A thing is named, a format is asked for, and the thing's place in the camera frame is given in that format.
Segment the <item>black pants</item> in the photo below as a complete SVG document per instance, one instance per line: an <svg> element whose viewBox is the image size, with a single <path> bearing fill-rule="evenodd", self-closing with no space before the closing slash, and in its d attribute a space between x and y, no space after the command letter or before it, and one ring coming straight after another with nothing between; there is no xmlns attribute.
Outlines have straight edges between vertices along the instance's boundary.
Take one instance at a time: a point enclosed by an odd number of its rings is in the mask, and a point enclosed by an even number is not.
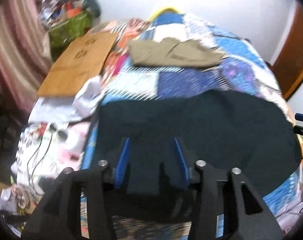
<svg viewBox="0 0 303 240"><path fill-rule="evenodd" d="M274 103L255 96L209 90L190 98L120 100L99 108L93 162L114 170L122 138L130 138L126 176L119 189L104 185L109 214L162 222L189 221L196 212L194 163L244 171L260 196L278 188L302 160L292 124ZM180 187L174 138L189 167Z"/></svg>

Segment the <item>brown wooden door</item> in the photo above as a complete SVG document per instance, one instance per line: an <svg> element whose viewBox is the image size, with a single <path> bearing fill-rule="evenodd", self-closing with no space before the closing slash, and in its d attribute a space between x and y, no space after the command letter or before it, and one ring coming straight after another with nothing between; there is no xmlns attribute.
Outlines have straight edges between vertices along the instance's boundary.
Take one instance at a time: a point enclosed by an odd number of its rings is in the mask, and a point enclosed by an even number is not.
<svg viewBox="0 0 303 240"><path fill-rule="evenodd" d="M288 100L303 82L303 8L299 5L284 47L271 70Z"/></svg>

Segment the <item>blue patchwork bedspread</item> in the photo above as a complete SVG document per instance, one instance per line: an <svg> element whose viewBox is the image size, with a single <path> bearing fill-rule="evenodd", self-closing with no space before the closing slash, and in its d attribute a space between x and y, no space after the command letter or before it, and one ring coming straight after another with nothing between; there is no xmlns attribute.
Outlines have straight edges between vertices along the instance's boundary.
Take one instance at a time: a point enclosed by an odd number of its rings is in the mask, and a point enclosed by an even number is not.
<svg viewBox="0 0 303 240"><path fill-rule="evenodd" d="M158 16L138 39L161 41L165 37L175 37L182 41L200 40L203 46L226 53L227 59L222 60L220 66L196 70L182 67L134 67L128 55L118 74L103 87L103 93L106 92L103 103L119 99L190 97L210 89L236 90L276 104L286 119L295 123L276 77L245 39L205 20L173 13ZM136 87L138 90L142 88L141 92L130 90L126 79L139 81ZM89 168L94 160L98 133L96 116L92 118L87 135L81 169ZM293 228L303 212L302 167L303 160L280 187L263 198L284 233ZM118 239L187 239L190 229L190 222L166 225L120 216L114 216L113 222Z"/></svg>

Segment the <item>wooden lap desk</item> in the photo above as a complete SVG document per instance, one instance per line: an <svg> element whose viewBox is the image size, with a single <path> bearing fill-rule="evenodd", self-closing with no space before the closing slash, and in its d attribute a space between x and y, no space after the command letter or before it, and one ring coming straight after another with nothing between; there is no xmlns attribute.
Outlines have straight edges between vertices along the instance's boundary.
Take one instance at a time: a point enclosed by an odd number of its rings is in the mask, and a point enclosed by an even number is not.
<svg viewBox="0 0 303 240"><path fill-rule="evenodd" d="M37 96L75 96L88 79L100 74L117 37L98 32L74 40L51 67Z"/></svg>

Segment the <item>khaki folded shorts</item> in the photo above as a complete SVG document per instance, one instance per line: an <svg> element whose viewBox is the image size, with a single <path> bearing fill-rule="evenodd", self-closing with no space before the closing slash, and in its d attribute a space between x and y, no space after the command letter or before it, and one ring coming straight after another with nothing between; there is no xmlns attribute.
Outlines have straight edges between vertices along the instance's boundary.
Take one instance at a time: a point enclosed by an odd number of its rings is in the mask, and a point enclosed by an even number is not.
<svg viewBox="0 0 303 240"><path fill-rule="evenodd" d="M130 40L127 46L133 64L143 67L210 68L226 57L223 51L204 47L199 40Z"/></svg>

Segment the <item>orange striped blanket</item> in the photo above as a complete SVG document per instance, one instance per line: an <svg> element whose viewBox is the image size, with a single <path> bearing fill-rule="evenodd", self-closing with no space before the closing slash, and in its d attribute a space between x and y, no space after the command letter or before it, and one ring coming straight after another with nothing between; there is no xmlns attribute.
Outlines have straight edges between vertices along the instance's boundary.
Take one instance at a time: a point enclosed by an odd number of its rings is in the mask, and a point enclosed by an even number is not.
<svg viewBox="0 0 303 240"><path fill-rule="evenodd" d="M108 82L118 74L124 60L128 57L127 42L137 40L148 28L150 22L140 18L130 18L126 20L102 22L91 28L87 35L94 35L98 32L116 33L117 38L111 49L104 66L101 70L102 87L106 87Z"/></svg>

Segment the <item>green patterned bag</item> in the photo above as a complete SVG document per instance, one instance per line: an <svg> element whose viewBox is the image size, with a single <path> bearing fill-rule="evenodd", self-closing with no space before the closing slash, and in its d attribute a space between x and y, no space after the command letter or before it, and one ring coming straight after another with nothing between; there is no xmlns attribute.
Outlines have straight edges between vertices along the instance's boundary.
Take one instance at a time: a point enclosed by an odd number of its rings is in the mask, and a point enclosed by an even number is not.
<svg viewBox="0 0 303 240"><path fill-rule="evenodd" d="M67 46L76 38L82 37L90 29L92 19L86 11L67 19L49 29L50 47L61 48Z"/></svg>

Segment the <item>striped maroon curtain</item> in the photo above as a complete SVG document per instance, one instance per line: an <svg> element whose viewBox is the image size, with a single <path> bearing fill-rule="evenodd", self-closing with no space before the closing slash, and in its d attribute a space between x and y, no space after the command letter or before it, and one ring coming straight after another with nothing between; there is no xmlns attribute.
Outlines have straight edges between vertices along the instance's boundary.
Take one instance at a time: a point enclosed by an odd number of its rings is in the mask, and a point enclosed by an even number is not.
<svg viewBox="0 0 303 240"><path fill-rule="evenodd" d="M30 113L52 66L42 0L0 0L0 94L5 105Z"/></svg>

